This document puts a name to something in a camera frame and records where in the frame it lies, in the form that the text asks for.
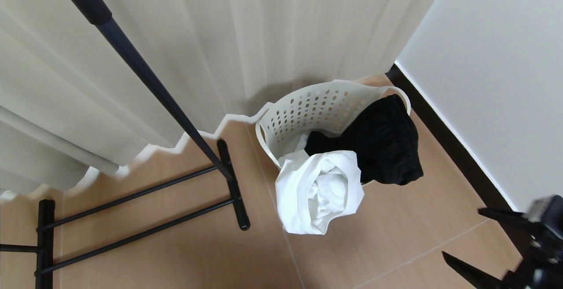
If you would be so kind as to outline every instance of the floor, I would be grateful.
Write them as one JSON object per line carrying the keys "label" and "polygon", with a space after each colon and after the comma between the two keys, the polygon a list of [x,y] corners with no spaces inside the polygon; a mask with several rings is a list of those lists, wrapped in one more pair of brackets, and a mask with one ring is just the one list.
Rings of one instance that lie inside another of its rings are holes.
{"label": "floor", "polygon": [[[388,84],[384,77],[365,80]],[[499,225],[477,215],[481,199],[416,113],[424,177],[407,186],[371,183],[358,213],[332,221],[328,233],[283,231],[275,207],[277,169],[254,126],[230,122],[229,144],[251,228],[241,231],[231,206],[54,273],[55,289],[308,288],[470,289],[444,263],[447,251],[502,277],[520,256]],[[215,141],[209,140],[215,149]],[[132,165],[124,179],[100,175],[88,189],[41,189],[0,207],[1,241],[34,245],[37,202],[56,201],[64,217],[209,165],[189,142]],[[207,173],[55,229],[56,261],[159,225],[225,199],[219,172]],[[4,289],[34,287],[35,255],[2,253]]]}

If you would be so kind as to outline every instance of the curtain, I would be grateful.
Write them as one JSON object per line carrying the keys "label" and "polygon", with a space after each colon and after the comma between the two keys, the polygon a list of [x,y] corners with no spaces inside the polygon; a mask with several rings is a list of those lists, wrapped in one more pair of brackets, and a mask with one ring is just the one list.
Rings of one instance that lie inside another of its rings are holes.
{"label": "curtain", "polygon": [[[434,0],[105,0],[195,126],[388,71]],[[67,189],[183,130],[70,0],[0,0],[0,187]]]}

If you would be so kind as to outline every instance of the black cloth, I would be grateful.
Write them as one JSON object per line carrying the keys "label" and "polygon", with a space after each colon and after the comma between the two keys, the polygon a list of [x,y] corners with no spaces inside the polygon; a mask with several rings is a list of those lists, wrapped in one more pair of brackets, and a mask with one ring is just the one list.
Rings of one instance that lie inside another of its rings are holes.
{"label": "black cloth", "polygon": [[353,150],[358,156],[362,183],[406,185],[422,175],[418,159],[418,132],[401,97],[391,95],[366,107],[340,137],[311,132],[308,155]]}

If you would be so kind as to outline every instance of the clothes rack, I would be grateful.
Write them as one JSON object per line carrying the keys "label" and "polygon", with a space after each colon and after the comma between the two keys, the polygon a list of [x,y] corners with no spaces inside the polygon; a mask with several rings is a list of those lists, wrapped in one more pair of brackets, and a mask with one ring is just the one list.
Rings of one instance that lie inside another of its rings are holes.
{"label": "clothes rack", "polygon": [[[215,155],[211,147],[204,141],[203,137],[199,134],[197,129],[191,123],[191,121],[184,114],[180,106],[175,102],[170,93],[158,79],[158,77],[151,70],[147,62],[135,49],[131,41],[127,38],[127,35],[121,30],[119,25],[115,22],[112,17],[111,11],[104,3],[103,0],[72,0],[74,5],[82,12],[86,19],[104,35],[107,42],[111,44],[115,51],[121,56],[121,58],[129,65],[135,74],[143,81],[145,86],[153,93],[153,95],[158,99],[158,101],[167,109],[167,111],[173,116],[173,118],[178,122],[178,124],[183,128],[184,131],[191,137],[191,139],[196,143],[196,145],[205,153],[207,158],[213,163],[212,166],[199,171],[195,171],[188,175],[173,179],[166,183],[161,183],[154,187],[149,187],[143,191],[122,197],[105,203],[104,205],[99,205],[95,208],[88,209],[81,213],[65,217],[64,219],[55,220],[55,201],[53,200],[41,200],[39,202],[39,213],[37,220],[37,246],[30,245],[8,245],[1,244],[0,251],[9,252],[29,252],[36,253],[37,264],[36,264],[36,289],[52,289],[53,288],[53,271],[66,267],[73,263],[78,263],[84,259],[100,255],[112,249],[116,249],[123,245],[129,244],[132,241],[137,241],[143,237],[153,235],[169,227],[173,227],[179,223],[188,221],[205,213],[211,212],[215,209],[219,209],[226,205],[233,205],[235,216],[239,227],[242,230],[247,230],[250,227],[250,221],[246,213],[245,205],[241,196],[241,191],[239,190],[239,185],[237,182],[237,177],[235,176],[233,164],[231,163],[231,158],[229,156],[229,150],[227,148],[227,143],[223,140],[217,141],[217,148],[219,150],[219,156]],[[203,175],[214,170],[218,170],[227,180],[227,185],[229,187],[230,198],[224,201],[220,201],[214,205],[210,205],[204,209],[195,211],[173,221],[164,223],[157,227],[153,227],[141,233],[135,234],[133,236],[127,237],[110,245],[106,245],[99,249],[95,249],[88,253],[78,255],[71,259],[61,261],[59,263],[54,263],[53,261],[53,242],[54,242],[54,228],[59,227],[65,223],[75,221],[82,217],[100,212],[105,209],[109,209],[116,205],[120,205],[124,202],[142,197],[149,193],[161,190],[165,187],[170,187],[176,183],[183,182],[187,179]]]}

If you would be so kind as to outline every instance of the baseboard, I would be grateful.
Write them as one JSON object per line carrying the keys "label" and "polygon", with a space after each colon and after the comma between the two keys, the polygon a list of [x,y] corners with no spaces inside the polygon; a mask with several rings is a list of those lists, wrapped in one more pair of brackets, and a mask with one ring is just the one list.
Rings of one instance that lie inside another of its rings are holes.
{"label": "baseboard", "polygon": [[[401,88],[408,95],[413,110],[418,117],[424,122],[426,127],[432,132],[436,140],[444,147],[450,158],[456,163],[457,167],[485,205],[489,208],[512,210],[508,201],[491,182],[485,172],[479,167],[478,163],[471,157],[467,149],[459,142],[452,131],[444,124],[432,107],[426,102],[424,97],[405,77],[402,71],[393,65],[391,70],[386,74],[391,82],[398,88]],[[523,254],[530,243],[530,236],[520,230],[513,229],[501,224],[506,235],[510,238],[516,249]]]}

